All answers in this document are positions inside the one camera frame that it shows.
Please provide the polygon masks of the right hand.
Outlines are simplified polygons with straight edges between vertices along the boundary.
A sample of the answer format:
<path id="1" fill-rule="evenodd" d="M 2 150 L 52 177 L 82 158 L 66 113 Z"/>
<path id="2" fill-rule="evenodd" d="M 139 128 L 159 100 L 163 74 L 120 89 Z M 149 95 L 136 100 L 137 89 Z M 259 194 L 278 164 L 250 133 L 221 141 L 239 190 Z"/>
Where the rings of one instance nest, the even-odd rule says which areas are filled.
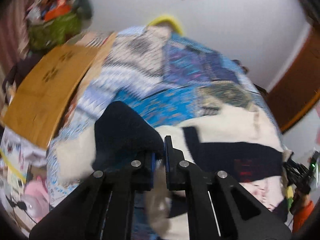
<path id="1" fill-rule="evenodd" d="M 293 195 L 293 202 L 290 207 L 290 212 L 292 215 L 307 207 L 310 203 L 310 196 L 308 194 L 302 193 L 298 188 L 295 189 Z"/>

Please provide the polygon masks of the orange sleeve forearm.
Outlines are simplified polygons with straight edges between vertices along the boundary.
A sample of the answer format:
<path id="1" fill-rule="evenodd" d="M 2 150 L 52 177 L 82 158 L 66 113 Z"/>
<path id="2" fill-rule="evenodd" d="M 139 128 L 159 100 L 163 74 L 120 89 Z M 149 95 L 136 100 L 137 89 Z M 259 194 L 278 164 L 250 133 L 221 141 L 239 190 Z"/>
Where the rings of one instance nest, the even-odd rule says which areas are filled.
<path id="1" fill-rule="evenodd" d="M 314 208 L 313 201 L 309 201 L 308 204 L 305 204 L 293 215 L 293 227 L 292 232 L 297 232 L 301 226 L 305 223 L 307 218 L 310 216 Z"/>

